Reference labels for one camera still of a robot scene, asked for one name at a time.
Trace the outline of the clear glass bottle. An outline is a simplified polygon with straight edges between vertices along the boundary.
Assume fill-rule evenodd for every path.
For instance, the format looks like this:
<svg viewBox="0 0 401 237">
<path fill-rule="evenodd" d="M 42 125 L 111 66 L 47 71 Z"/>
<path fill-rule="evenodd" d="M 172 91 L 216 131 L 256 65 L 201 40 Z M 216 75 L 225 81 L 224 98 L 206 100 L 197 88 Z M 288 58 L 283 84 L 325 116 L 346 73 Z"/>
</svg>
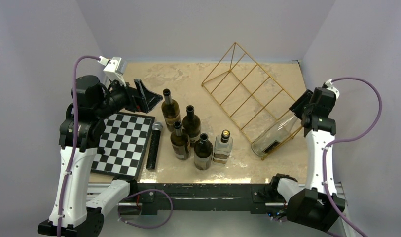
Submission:
<svg viewBox="0 0 401 237">
<path fill-rule="evenodd" d="M 251 149 L 257 156 L 265 157 L 291 139 L 300 128 L 299 118 L 293 112 L 287 112 L 253 141 Z"/>
</svg>

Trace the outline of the dark wine bottle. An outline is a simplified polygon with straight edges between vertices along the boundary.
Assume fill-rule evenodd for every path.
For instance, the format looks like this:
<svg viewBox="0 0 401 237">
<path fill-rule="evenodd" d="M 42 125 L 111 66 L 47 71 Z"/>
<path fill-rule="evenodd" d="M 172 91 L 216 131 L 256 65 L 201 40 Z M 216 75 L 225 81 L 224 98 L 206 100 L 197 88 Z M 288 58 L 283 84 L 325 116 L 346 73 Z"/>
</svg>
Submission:
<svg viewBox="0 0 401 237">
<path fill-rule="evenodd" d="M 194 146 L 194 164 L 199 170 L 207 170 L 211 166 L 213 145 L 206 133 L 200 134 Z"/>
<path fill-rule="evenodd" d="M 173 124 L 174 131 L 170 135 L 173 151 L 177 159 L 187 160 L 190 157 L 190 139 L 179 121 Z"/>
<path fill-rule="evenodd" d="M 163 90 L 164 102 L 162 103 L 161 110 L 165 119 L 167 129 L 170 132 L 174 131 L 174 123 L 181 122 L 180 108 L 176 100 L 171 96 L 170 89 Z"/>
<path fill-rule="evenodd" d="M 194 106 L 188 105 L 186 107 L 187 115 L 182 120 L 184 130 L 189 136 L 190 146 L 194 147 L 195 143 L 199 140 L 201 134 L 201 120 L 195 114 Z"/>
</svg>

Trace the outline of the clear liquor bottle black cap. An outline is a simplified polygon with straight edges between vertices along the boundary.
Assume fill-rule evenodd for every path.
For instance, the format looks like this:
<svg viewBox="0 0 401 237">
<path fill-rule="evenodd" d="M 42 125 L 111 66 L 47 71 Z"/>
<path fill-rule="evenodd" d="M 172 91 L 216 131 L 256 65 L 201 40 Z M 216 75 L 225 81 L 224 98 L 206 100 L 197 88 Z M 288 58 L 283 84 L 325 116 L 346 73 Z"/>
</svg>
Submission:
<svg viewBox="0 0 401 237">
<path fill-rule="evenodd" d="M 233 147 L 233 138 L 229 130 L 225 129 L 215 139 L 212 161 L 225 165 Z"/>
</svg>

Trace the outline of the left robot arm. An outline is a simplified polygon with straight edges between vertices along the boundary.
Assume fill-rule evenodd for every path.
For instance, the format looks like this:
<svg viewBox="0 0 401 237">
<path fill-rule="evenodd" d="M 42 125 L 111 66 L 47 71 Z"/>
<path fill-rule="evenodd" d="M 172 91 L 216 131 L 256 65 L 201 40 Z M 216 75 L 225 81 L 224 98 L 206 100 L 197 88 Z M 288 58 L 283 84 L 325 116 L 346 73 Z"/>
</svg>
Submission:
<svg viewBox="0 0 401 237">
<path fill-rule="evenodd" d="M 60 125 L 61 170 L 56 200 L 47 220 L 38 226 L 38 233 L 57 237 L 96 237 L 105 216 L 120 200 L 132 202 L 138 188 L 129 181 L 114 180 L 108 189 L 93 201 L 87 201 L 90 170 L 99 153 L 105 120 L 125 109 L 149 113 L 163 97 L 148 90 L 140 79 L 135 86 L 117 80 L 109 86 L 97 76 L 73 79 L 72 103 Z"/>
</svg>

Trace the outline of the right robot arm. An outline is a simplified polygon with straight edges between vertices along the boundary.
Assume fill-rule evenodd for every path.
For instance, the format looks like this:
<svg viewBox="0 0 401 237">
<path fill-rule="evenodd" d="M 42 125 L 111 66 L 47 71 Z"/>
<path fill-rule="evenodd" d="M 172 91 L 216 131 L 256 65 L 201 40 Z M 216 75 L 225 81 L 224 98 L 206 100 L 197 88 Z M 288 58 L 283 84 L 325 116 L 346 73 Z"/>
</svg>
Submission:
<svg viewBox="0 0 401 237">
<path fill-rule="evenodd" d="M 268 194 L 272 200 L 284 199 L 284 216 L 313 229 L 327 232 L 345 209 L 345 199 L 337 194 L 332 171 L 332 142 L 336 122 L 329 118 L 339 91 L 333 85 L 306 90 L 289 110 L 301 121 L 308 151 L 304 187 L 289 175 L 272 177 Z"/>
</svg>

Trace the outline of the black white chessboard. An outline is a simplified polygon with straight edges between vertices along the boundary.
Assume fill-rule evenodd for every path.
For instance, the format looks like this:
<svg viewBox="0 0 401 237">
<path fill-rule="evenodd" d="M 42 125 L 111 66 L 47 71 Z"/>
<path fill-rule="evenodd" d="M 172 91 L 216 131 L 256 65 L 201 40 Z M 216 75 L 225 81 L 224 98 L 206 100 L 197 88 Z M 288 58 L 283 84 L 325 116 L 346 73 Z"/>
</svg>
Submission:
<svg viewBox="0 0 401 237">
<path fill-rule="evenodd" d="M 105 119 L 91 172 L 136 179 L 152 134 L 155 117 L 119 112 Z"/>
</svg>

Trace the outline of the black table front rail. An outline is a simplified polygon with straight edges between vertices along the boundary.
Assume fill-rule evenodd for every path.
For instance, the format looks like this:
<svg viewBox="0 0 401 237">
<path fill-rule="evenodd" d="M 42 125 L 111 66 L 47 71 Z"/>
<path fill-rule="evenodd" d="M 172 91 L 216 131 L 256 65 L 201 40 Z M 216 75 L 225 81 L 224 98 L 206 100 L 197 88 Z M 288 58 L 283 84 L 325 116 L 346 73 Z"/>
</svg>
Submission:
<svg viewBox="0 0 401 237">
<path fill-rule="evenodd" d="M 172 200 L 173 210 L 183 211 L 248 211 L 251 214 L 268 212 L 268 203 L 280 199 L 265 192 L 265 184 L 196 184 L 196 183 L 138 183 L 131 191 L 147 190 L 141 194 L 143 215 L 156 215 L 170 210 L 167 197 L 152 189 L 164 191 Z"/>
</svg>

